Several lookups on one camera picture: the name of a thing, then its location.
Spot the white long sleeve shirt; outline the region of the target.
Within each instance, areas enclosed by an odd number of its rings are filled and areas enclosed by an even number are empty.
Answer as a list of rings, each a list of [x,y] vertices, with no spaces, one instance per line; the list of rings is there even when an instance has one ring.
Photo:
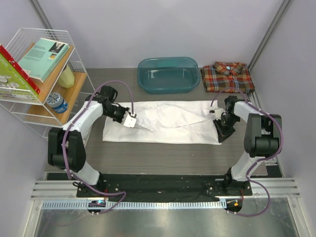
[[[218,145],[214,101],[144,101],[134,103],[136,125],[105,120],[104,142]]]

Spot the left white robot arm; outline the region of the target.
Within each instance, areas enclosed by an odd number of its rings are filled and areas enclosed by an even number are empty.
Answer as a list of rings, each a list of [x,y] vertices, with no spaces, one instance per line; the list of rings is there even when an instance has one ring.
[[[48,134],[48,164],[66,171],[88,184],[88,191],[100,197],[105,191],[103,175],[86,161],[84,140],[94,122],[106,116],[125,127],[133,128],[136,115],[133,108],[115,103],[118,92],[104,85],[99,92],[89,95],[79,112],[61,128],[54,127]]]

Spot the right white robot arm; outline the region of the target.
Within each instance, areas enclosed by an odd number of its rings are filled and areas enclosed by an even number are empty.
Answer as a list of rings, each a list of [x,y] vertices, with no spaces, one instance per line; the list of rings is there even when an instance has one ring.
[[[264,161],[277,156],[282,150],[282,118],[256,108],[251,102],[229,96],[225,108],[213,108],[213,121],[218,142],[222,143],[236,131],[234,125],[243,120],[246,130],[243,140],[244,153],[238,162],[229,168],[217,190],[228,196],[251,195],[250,176]]]

